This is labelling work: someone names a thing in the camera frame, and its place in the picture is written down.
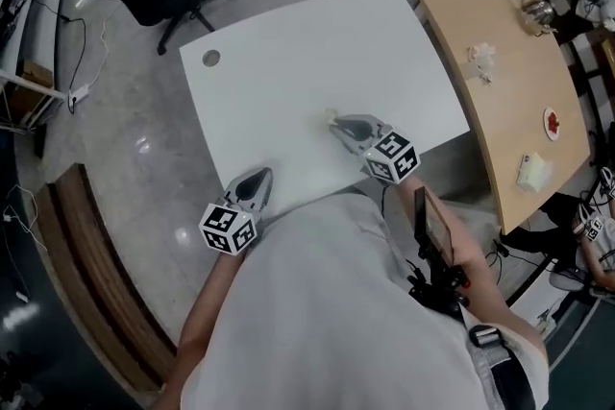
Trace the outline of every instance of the person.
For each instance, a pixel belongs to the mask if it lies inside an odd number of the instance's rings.
[[[422,186],[410,175],[396,187],[411,222]],[[508,308],[469,230],[430,195],[471,282],[462,289],[466,324],[502,332],[542,408],[549,368],[540,335]],[[407,276],[368,197],[333,195],[295,209],[247,256],[218,257],[152,408],[493,408],[468,328],[419,304]]]
[[[608,202],[608,216],[602,216],[591,207],[586,208],[591,219],[598,218],[603,223],[594,241],[590,241],[585,229],[579,226],[580,204],[580,198],[555,193],[540,210],[549,216],[556,228],[544,231],[516,228],[501,235],[500,239],[515,250],[545,253],[556,258],[558,272],[576,268],[589,271],[596,284],[615,291],[615,201]],[[582,255],[578,255],[579,244]]]

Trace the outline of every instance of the small white object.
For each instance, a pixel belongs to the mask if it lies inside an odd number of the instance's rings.
[[[421,163],[410,139],[396,130],[381,138],[362,157],[371,176],[395,184],[410,176]]]
[[[257,237],[251,213],[216,204],[208,205],[199,229],[210,248],[232,256],[243,251]]]
[[[559,127],[557,127],[557,132],[551,132],[551,130],[549,130],[549,116],[551,113],[553,113],[555,118],[557,118],[557,113],[555,113],[552,108],[547,108],[543,114],[543,122],[545,124],[545,132],[547,133],[547,137],[555,142],[559,138]]]
[[[538,153],[523,156],[517,184],[526,191],[539,192],[551,179],[553,166]]]
[[[615,32],[615,19],[606,19],[603,25],[611,33]]]
[[[30,299],[28,298],[28,296],[26,296],[25,294],[22,294],[19,291],[15,291],[15,295],[20,301],[25,302],[26,304],[30,302]]]
[[[335,125],[335,118],[337,118],[339,114],[337,114],[337,110],[333,108],[325,109],[325,118],[327,119],[327,127],[329,125]]]
[[[479,71],[480,78],[488,83],[493,83],[493,67],[496,64],[493,56],[495,54],[496,47],[487,43],[481,43],[468,49],[468,61]]]
[[[70,106],[71,109],[75,108],[75,105],[77,105],[77,103],[85,99],[88,94],[89,94],[88,84],[82,85],[76,91],[70,91],[68,93],[68,105]]]

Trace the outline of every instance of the wooden table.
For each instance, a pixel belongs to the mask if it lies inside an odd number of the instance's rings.
[[[518,19],[519,0],[421,0],[455,72],[486,162],[504,233],[521,225],[589,157],[587,131],[568,67],[552,35],[530,36]],[[466,78],[468,48],[495,46],[494,83]],[[559,117],[560,136],[547,137],[546,108]],[[517,186],[524,154],[553,163],[538,193]]]
[[[602,47],[608,61],[608,66],[611,69],[611,74],[615,78],[615,42],[611,37],[608,37],[603,41]]]
[[[211,50],[219,62],[206,66]],[[222,185],[270,166],[269,216],[366,178],[329,132],[326,109],[374,114],[406,133],[419,153],[469,130],[406,0],[307,0],[203,36],[181,52]]]

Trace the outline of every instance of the strap buckle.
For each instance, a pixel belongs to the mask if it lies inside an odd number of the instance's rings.
[[[470,340],[479,349],[488,349],[504,344],[501,332],[488,325],[476,325],[470,329]]]
[[[470,340],[482,353],[491,370],[511,359],[511,352],[504,344],[502,333],[493,326],[476,325],[468,332]]]

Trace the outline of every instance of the gray floor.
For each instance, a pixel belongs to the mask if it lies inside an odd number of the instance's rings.
[[[298,1],[302,0],[215,0],[204,6],[203,14],[223,28]],[[106,18],[110,55],[76,114],[61,108],[50,121],[42,162],[32,158],[27,138],[17,138],[21,181],[37,190],[73,162],[86,165],[129,274],[162,326],[178,340],[187,311],[216,257],[205,248],[197,224],[221,186],[179,54],[180,46],[206,35],[207,30],[198,22],[186,21],[168,43],[168,53],[159,57],[156,46],[164,25],[139,26],[114,0],[62,0],[61,11],[81,16],[87,24],[86,53],[75,87],[89,83],[98,70],[105,53],[99,35]],[[75,67],[82,35],[79,23],[61,27],[57,79],[62,90]],[[471,133],[432,150],[423,161],[419,175],[438,194],[454,199],[467,195],[468,189],[486,190],[482,159]],[[371,195],[379,195],[373,183],[364,186]],[[387,197],[386,218],[394,236],[413,254],[408,240],[411,231],[393,193]]]
[[[579,327],[576,311],[586,312],[583,306],[574,306],[570,321],[564,329],[576,331]],[[551,372],[549,403],[545,410],[613,410],[615,397],[612,390],[612,361],[615,345],[615,306],[601,301],[584,331],[572,345],[561,363]]]

